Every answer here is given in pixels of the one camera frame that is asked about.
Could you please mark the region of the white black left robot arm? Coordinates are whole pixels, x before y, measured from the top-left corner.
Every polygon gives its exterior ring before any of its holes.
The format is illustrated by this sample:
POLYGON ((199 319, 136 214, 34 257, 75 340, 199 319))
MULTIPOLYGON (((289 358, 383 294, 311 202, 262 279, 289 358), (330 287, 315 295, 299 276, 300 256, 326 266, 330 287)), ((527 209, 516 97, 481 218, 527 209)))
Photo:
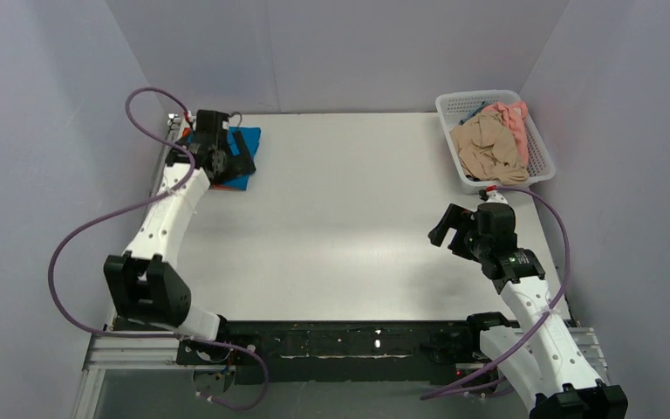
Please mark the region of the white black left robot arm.
POLYGON ((124 252, 110 255, 103 265, 116 312, 134 323, 196 337, 216 340, 226 319, 193 302, 192 292, 176 271, 181 242, 195 206, 211 186, 201 168, 173 191, 171 188, 187 174, 188 159, 176 151, 167 155, 158 193, 169 196, 152 203, 124 252))

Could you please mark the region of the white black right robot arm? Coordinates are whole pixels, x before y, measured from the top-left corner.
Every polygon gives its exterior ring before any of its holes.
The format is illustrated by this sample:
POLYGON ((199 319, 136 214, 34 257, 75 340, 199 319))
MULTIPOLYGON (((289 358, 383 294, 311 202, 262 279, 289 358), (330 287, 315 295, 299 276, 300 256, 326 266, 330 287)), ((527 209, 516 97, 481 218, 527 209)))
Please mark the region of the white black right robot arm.
POLYGON ((522 398, 530 418, 622 418, 628 399, 622 387, 605 383, 551 307, 545 272, 531 250, 517 244, 514 210, 486 202, 470 210, 451 204, 429 232, 441 246, 480 264, 516 317, 522 334, 499 323, 480 331, 481 352, 522 398))

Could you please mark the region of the blue t shirt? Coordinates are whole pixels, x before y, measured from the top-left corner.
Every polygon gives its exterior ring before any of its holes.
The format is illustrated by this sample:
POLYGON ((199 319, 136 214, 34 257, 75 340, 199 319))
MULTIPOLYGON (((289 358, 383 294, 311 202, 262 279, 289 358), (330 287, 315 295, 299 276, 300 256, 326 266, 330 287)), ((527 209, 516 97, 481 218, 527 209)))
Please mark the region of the blue t shirt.
MULTIPOLYGON (((232 127, 227 135, 227 141, 234 157, 237 157, 240 154, 235 140, 236 133, 239 133, 242 136, 244 144, 250 154, 250 158, 253 159, 259 148, 262 129, 260 127, 232 127)), ((211 188, 244 191, 248 188, 251 176, 252 174, 245 174, 226 182, 213 183, 211 188)))

